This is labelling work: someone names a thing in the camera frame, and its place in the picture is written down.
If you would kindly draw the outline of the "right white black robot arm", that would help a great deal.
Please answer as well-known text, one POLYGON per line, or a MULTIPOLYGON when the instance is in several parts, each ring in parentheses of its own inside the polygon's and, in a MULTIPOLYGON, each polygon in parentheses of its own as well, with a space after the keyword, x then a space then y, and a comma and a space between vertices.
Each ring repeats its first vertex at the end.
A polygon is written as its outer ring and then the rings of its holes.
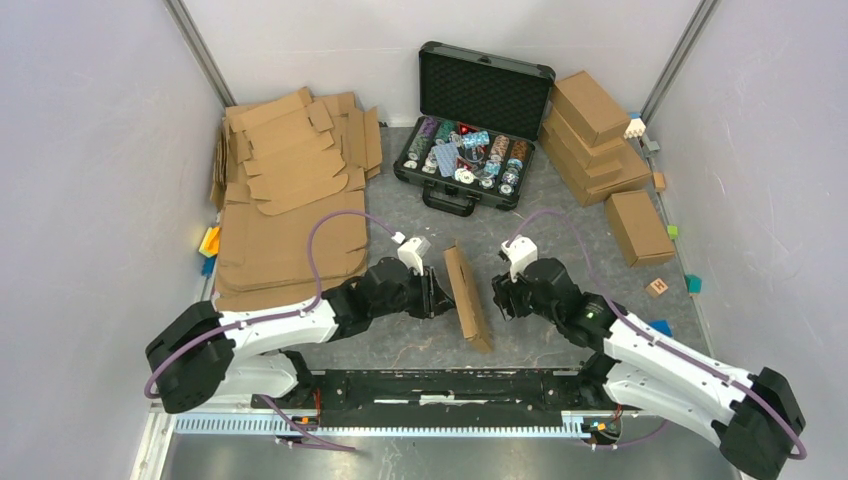
POLYGON ((610 401, 654 413, 716 446, 754 479, 777 478, 802 456, 806 426, 787 378, 752 373, 660 333, 624 306, 582 291, 557 259, 492 280, 495 304, 512 318, 537 315, 570 343, 593 350, 577 392, 591 408, 610 401))

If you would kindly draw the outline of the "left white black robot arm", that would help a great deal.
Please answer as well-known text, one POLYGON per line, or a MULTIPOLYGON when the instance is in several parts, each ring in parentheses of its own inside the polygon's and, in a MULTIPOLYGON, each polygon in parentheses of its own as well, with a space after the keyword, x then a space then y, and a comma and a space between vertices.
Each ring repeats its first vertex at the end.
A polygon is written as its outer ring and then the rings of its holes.
POLYGON ((211 301, 199 301, 146 347, 152 377, 145 393, 169 414, 233 395, 267 395, 302 407, 313 397, 314 381, 295 346, 358 335, 380 317, 431 319, 455 306, 433 268, 416 271, 396 257, 382 258, 309 304, 219 312, 211 301))

